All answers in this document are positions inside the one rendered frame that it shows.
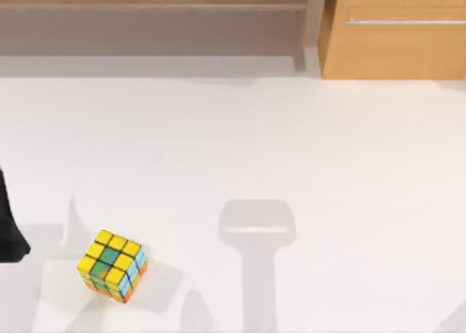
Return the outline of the multicoloured puzzle cube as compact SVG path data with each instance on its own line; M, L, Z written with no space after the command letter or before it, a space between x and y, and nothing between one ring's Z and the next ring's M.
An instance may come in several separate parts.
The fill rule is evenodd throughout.
M140 243L100 230L76 269L88 289L126 303L146 272L147 264Z

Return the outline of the pale wooden cupboard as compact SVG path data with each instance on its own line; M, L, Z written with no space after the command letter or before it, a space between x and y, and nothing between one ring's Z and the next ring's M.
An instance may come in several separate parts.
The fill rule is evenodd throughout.
M354 26L356 20L466 20L466 0L325 0L324 79L466 78L466 26Z

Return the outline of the wooden open shelf unit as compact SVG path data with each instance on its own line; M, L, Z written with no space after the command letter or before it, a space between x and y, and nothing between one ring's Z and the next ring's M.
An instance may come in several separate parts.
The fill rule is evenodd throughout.
M318 77L323 0L0 0L0 77Z

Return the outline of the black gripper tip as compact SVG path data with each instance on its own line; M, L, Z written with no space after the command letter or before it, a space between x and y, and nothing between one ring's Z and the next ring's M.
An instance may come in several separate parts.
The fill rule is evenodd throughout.
M0 169L0 263L18 263L31 247L15 222L3 170Z

